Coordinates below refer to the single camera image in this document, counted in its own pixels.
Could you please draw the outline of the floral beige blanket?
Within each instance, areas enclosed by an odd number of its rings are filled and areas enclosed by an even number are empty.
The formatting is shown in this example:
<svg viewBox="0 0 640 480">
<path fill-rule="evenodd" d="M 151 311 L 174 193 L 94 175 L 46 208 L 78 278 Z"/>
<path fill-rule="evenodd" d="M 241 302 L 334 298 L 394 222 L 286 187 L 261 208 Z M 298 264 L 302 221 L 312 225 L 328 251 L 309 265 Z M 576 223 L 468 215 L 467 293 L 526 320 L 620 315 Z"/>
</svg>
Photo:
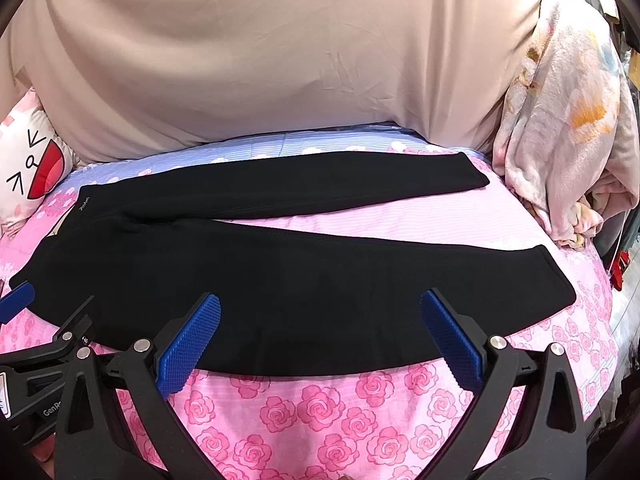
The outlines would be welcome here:
<svg viewBox="0 0 640 480">
<path fill-rule="evenodd" d="M 585 0 L 541 0 L 492 166 L 560 246 L 584 247 L 638 205 L 634 102 L 608 23 Z"/>
</svg>

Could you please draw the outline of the black pants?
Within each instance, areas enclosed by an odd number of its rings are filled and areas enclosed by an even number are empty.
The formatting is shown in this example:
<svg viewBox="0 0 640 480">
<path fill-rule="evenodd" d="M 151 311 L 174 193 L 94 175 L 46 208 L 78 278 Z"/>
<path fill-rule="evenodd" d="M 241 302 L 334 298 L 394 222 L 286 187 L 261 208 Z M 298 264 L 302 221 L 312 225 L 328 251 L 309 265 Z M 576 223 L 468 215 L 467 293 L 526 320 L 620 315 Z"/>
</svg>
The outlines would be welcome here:
<svg viewBox="0 0 640 480">
<path fill-rule="evenodd" d="M 96 340 L 124 350 L 206 292 L 221 322 L 198 365 L 299 377 L 438 357 L 420 300 L 438 289 L 487 333 L 510 335 L 576 299 L 547 248 L 495 250 L 270 229 L 268 218 L 484 188 L 462 154 L 341 152 L 198 165 L 86 185 L 12 285 L 61 325 L 87 298 Z"/>
</svg>

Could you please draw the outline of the cat face pillow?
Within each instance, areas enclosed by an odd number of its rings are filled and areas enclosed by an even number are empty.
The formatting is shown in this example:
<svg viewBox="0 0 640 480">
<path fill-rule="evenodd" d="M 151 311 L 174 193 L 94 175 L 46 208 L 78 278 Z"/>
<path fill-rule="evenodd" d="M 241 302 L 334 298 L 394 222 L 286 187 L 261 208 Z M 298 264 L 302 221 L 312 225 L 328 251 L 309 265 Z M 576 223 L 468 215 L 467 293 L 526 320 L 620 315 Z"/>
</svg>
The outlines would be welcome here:
<svg viewBox="0 0 640 480">
<path fill-rule="evenodd" d="M 55 132 L 34 89 L 1 124 L 1 234 L 12 236 L 77 166 L 75 152 Z"/>
</svg>

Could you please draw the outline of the beige duvet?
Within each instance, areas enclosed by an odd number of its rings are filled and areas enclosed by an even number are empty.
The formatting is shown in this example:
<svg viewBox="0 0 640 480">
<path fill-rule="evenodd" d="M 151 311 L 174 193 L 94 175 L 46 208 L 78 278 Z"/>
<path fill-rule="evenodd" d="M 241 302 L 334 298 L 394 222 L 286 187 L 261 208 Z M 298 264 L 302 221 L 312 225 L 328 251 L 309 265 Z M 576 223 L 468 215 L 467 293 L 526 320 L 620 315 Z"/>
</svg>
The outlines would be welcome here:
<svg viewBox="0 0 640 480">
<path fill-rule="evenodd" d="M 24 0 L 1 108 L 34 89 L 87 162 L 394 122 L 490 147 L 541 0 Z"/>
</svg>

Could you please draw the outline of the pink rose bed sheet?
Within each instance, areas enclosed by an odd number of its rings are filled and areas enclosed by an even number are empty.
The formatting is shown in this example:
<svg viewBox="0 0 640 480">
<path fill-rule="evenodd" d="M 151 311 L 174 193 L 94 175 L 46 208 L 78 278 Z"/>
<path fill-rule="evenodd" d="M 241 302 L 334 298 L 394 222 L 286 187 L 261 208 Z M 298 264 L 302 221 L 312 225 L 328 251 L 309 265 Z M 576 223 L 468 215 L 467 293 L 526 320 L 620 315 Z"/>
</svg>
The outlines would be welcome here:
<svg viewBox="0 0 640 480">
<path fill-rule="evenodd" d="M 88 184 L 178 167 L 338 151 L 431 155 L 434 146 L 396 127 L 280 133 L 188 148 L 139 160 L 90 165 L 70 174 L 14 237 L 1 242 L 8 280 L 54 231 Z M 610 329 L 612 292 L 593 247 L 563 249 L 497 176 L 486 188 L 355 211 L 283 218 L 279 229 L 504 250 L 546 246 L 577 299 L 510 336 L 518 348 L 564 347 L 590 414 L 617 362 Z M 170 404 L 195 442 L 229 479 L 411 479 L 454 430 L 472 396 L 442 361 L 343 377 L 281 382 L 257 376 L 193 373 Z"/>
</svg>

